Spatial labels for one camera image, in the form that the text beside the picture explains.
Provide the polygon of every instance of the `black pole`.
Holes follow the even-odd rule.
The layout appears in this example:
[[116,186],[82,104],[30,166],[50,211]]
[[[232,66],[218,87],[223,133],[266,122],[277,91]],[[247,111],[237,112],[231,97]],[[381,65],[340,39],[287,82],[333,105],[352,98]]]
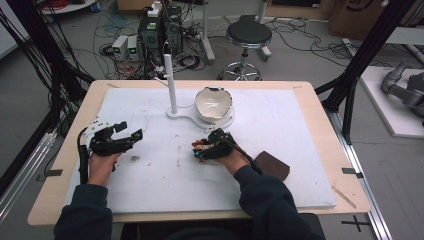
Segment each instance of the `black pole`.
[[399,22],[406,15],[415,0],[392,0],[386,6],[380,18],[365,38],[361,47],[347,66],[344,74],[339,78],[318,87],[315,91],[320,94],[333,88],[330,96],[323,101],[323,106],[330,111],[337,112],[340,104],[346,97],[345,114],[343,118],[342,134],[348,144],[350,141],[350,126],[353,114],[353,103],[356,84],[358,83],[362,73],[377,55],[381,47],[386,43],[387,39],[396,29]]

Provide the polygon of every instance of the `electronic equipment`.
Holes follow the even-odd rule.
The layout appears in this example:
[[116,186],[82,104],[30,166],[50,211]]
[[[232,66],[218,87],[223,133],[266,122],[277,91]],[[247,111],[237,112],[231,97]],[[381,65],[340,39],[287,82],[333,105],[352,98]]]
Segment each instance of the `electronic equipment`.
[[181,36],[181,7],[168,6],[163,18],[165,22],[165,38],[168,42],[168,50],[172,54],[181,53],[183,51],[183,42]]
[[162,10],[158,17],[143,17],[138,29],[143,57],[147,67],[163,65],[164,24]]
[[128,57],[128,36],[121,35],[112,45],[116,61],[125,61]]
[[141,52],[137,36],[128,37],[128,55],[131,61],[140,61]]

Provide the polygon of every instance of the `black cable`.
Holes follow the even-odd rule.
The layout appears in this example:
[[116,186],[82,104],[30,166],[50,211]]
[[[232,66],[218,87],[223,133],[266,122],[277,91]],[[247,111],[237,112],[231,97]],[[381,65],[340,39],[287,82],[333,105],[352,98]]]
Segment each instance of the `black cable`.
[[256,162],[256,160],[254,160],[252,157],[250,157],[243,149],[241,149],[239,146],[230,142],[227,139],[224,139],[224,138],[218,138],[218,139],[220,141],[225,142],[226,144],[230,145],[230,147],[234,148],[238,152],[240,152],[249,161],[250,166],[253,168],[253,170],[255,170],[257,173],[259,173],[259,175],[263,174],[262,169],[259,166],[259,164]]
[[82,134],[87,130],[87,128],[84,128],[79,134],[77,138],[77,148],[78,148],[78,154],[80,157],[80,167],[78,171],[80,172],[80,182],[81,184],[86,184],[88,181],[88,165],[89,165],[89,158],[90,155],[87,150],[87,146],[81,145],[81,136]]

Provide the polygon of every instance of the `wire bundle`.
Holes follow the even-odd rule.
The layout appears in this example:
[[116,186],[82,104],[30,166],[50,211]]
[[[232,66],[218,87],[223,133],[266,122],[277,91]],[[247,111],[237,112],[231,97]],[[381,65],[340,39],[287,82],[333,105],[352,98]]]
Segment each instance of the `wire bundle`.
[[43,3],[42,9],[48,10],[48,9],[54,9],[54,10],[60,10],[65,8],[69,5],[69,0],[46,0]]

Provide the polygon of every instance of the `white stand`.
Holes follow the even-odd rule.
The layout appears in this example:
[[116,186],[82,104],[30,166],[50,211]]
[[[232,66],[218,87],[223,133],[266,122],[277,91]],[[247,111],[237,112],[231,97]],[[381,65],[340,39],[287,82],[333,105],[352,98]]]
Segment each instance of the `white stand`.
[[178,108],[178,112],[176,113],[172,113],[171,108],[168,109],[168,111],[166,111],[170,119],[189,119],[194,124],[196,124],[196,126],[205,130],[205,133],[214,131],[218,128],[225,129],[234,122],[235,114],[234,114],[233,108],[231,108],[230,110],[231,112],[229,113],[227,118],[219,120],[215,123],[205,122],[202,119],[200,119],[196,110],[196,106],[194,104],[189,107],[177,107],[177,108]]
[[228,117],[225,119],[218,120],[214,123],[208,123],[199,118],[198,112],[196,110],[195,105],[191,105],[189,107],[178,107],[177,99],[175,95],[175,81],[174,74],[172,71],[172,59],[170,54],[164,54],[165,59],[165,69],[166,75],[165,77],[168,80],[168,90],[169,90],[169,98],[171,100],[171,108],[169,108],[166,113],[171,119],[179,119],[186,118],[193,121],[201,129],[205,129],[205,132],[211,132],[218,128],[226,128],[230,126],[234,121],[234,109],[230,109],[230,113]]

